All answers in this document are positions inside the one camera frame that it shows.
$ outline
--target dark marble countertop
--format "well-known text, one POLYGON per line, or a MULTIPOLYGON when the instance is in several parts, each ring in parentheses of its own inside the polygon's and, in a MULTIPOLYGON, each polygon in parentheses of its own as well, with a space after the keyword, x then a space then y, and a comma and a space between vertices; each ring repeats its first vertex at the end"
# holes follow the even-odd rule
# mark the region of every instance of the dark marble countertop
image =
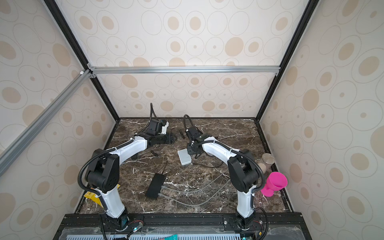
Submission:
MULTIPOLYGON (((126 142, 133 134, 141 130, 147 119, 121 119, 109 147, 126 142)), ((179 130, 184 131, 182 120, 168 119, 168 132, 177 136, 177 141, 170 145, 156 145, 139 153, 136 160, 128 159, 120 166, 119 194, 129 213, 234 213, 237 206, 237 191, 229 182, 208 203, 198 207, 179 204, 165 197, 151 200, 145 197, 145 192, 155 173, 166 174, 164 185, 181 190, 192 191, 205 186, 210 181, 224 173, 211 186, 194 194, 182 194, 167 189, 161 193, 187 204, 200 204, 212 196, 228 180, 228 167, 222 164, 218 168, 207 168, 188 164, 182 166, 178 150, 187 147, 187 138, 183 139, 179 130)), ((202 131, 211 134, 221 142, 238 149, 250 150, 255 160, 260 159, 264 148, 252 119, 193 119, 194 124, 202 131)), ((206 154, 198 159, 192 158, 206 166, 217 166, 221 163, 216 157, 206 154)), ((267 168, 268 177, 271 169, 267 168)), ((285 212, 280 192, 272 197, 264 197, 257 192, 254 201, 255 207, 262 206, 267 212, 285 212)), ((103 209, 90 199, 86 199, 80 213, 102 213, 103 209)))

